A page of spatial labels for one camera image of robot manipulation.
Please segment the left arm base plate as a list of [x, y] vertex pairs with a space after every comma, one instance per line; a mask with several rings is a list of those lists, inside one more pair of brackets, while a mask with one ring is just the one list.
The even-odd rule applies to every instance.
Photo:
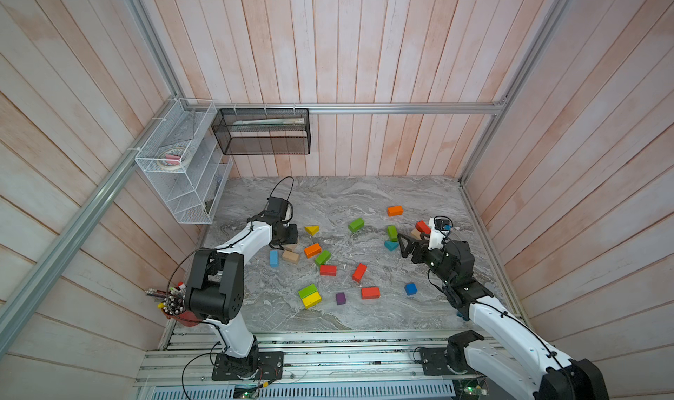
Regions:
[[212, 380], [225, 382], [275, 381], [283, 377], [284, 353], [252, 352], [245, 358], [217, 354]]

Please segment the yellow triangle block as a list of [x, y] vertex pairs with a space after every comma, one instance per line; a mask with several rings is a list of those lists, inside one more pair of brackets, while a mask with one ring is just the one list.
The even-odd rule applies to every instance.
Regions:
[[321, 228], [319, 226], [306, 226], [305, 231], [312, 236], [315, 236]]

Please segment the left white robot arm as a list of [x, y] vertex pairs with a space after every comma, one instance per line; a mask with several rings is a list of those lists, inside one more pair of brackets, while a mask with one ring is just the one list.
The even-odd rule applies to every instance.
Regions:
[[249, 379], [260, 368], [257, 339], [240, 314], [244, 298], [244, 268], [264, 247], [282, 247], [298, 241], [291, 223], [292, 204], [271, 196], [265, 208], [247, 219], [231, 240], [194, 254], [186, 284], [185, 307], [212, 328], [221, 344], [212, 377]]

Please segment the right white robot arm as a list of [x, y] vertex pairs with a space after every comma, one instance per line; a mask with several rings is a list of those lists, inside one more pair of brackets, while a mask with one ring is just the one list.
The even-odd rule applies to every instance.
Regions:
[[400, 253], [428, 266], [439, 291], [462, 318], [489, 333], [507, 351], [500, 353], [473, 330], [448, 339], [445, 367], [455, 374], [476, 371], [516, 399], [607, 399], [600, 369], [588, 359], [574, 360], [517, 319], [473, 273], [475, 258], [465, 241], [438, 230], [421, 240], [398, 235]]

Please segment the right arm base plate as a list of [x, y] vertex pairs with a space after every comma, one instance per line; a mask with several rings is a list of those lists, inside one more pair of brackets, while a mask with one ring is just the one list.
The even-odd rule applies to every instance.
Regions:
[[466, 375], [471, 371], [464, 354], [454, 347], [421, 347], [418, 352], [426, 376]]

